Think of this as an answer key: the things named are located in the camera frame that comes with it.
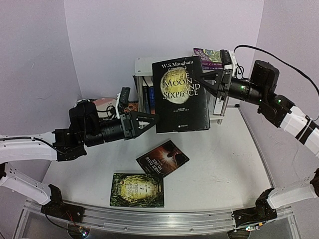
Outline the green Alice book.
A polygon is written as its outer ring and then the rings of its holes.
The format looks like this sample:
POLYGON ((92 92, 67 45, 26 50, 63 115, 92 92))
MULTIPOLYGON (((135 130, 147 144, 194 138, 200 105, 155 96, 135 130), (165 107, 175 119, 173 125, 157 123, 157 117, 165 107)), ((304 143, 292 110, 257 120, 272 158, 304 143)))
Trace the green Alice book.
POLYGON ((147 174, 113 174, 111 207, 163 208, 164 183, 147 174))

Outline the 52-Storey Treehouse book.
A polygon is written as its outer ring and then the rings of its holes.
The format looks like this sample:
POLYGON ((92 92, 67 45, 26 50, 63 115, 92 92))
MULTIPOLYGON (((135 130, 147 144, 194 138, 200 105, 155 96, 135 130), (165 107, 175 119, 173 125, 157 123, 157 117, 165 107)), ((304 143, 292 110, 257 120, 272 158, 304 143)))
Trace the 52-Storey Treehouse book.
POLYGON ((203 66, 203 72, 215 71, 215 70, 223 70, 222 66, 203 66))

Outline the Decorate Furniture large book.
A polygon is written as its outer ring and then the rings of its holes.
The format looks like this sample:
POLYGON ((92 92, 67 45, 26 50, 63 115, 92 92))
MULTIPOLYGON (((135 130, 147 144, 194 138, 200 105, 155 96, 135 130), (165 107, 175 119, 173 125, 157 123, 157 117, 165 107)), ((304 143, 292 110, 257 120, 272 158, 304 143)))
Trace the Decorate Furniture large book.
POLYGON ((223 116, 225 114, 225 110, 228 104, 228 98, 222 100, 220 98, 215 98, 214 101, 214 108, 213 108, 213 115, 216 116, 223 116))

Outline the black gold-circle book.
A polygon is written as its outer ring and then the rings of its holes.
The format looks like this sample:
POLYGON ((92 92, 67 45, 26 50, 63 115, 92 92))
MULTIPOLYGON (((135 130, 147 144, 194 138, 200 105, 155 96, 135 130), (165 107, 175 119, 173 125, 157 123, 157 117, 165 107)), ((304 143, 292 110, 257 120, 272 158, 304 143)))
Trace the black gold-circle book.
POLYGON ((199 56, 154 62, 156 133, 210 129, 205 89, 197 81, 202 74, 199 56))

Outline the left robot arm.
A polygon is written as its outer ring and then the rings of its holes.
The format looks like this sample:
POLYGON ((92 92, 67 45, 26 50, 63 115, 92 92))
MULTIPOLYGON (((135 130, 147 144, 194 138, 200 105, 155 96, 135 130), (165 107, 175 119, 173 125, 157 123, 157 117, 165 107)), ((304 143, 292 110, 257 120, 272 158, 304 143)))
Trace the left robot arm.
POLYGON ((42 205, 43 213, 61 218, 70 206, 63 202, 61 191, 19 172, 12 161, 47 160, 66 162, 87 154, 86 148, 117 140, 134 139, 159 121, 158 115, 141 112, 118 114, 115 119, 101 120, 96 105, 79 102, 69 110, 70 127, 39 135, 1 136, 0 184, 42 205))

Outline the dark Days book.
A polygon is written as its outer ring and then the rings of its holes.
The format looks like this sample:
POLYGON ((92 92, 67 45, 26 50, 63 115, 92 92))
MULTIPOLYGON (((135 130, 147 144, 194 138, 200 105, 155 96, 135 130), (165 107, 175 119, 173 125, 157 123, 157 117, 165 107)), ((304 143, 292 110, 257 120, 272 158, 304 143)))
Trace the dark Days book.
POLYGON ((146 174, 164 178, 187 163, 189 157, 169 140, 140 156, 136 161, 146 174))

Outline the dark blue barcode book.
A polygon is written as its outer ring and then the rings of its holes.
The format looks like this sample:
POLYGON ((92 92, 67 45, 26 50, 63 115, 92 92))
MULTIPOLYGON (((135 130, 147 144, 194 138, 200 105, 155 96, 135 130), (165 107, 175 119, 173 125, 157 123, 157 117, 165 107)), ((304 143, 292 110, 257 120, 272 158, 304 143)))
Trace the dark blue barcode book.
POLYGON ((143 100, 144 100, 144 112, 149 114, 150 113, 150 104, 149 104, 149 95, 148 95, 148 84, 145 80, 145 77, 142 77, 143 83, 143 100))

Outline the blue orange paperback book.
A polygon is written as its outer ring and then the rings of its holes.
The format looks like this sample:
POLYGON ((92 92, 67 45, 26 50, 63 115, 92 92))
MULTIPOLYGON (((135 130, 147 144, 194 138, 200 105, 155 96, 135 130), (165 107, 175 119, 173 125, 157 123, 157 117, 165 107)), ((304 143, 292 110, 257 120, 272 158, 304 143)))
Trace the blue orange paperback book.
POLYGON ((155 91, 153 86, 148 87, 148 98, 150 113, 155 114, 155 91))

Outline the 117-Storey Treehouse book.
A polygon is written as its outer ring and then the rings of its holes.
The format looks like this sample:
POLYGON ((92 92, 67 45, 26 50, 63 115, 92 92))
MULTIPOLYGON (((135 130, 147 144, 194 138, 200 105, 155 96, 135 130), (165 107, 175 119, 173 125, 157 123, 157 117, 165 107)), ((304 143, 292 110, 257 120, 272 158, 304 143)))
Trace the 117-Storey Treehouse book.
POLYGON ((193 55, 200 56, 202 66, 222 66, 220 51, 193 48, 193 55))

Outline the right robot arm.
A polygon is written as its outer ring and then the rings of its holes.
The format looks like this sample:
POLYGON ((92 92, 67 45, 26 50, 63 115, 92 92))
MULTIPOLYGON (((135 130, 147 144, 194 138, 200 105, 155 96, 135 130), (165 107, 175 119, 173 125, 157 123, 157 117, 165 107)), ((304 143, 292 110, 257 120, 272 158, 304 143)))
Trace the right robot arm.
MULTIPOLYGON (((279 70, 270 63, 257 60, 250 80, 233 77, 232 69, 202 73, 196 81, 215 97, 229 96, 258 106, 272 125, 291 134, 315 156, 319 155, 319 126, 291 100, 275 94, 279 70)), ((257 225, 277 217, 276 209, 319 195, 319 172, 282 188, 265 190, 255 206, 235 210, 232 217, 237 228, 257 225)))

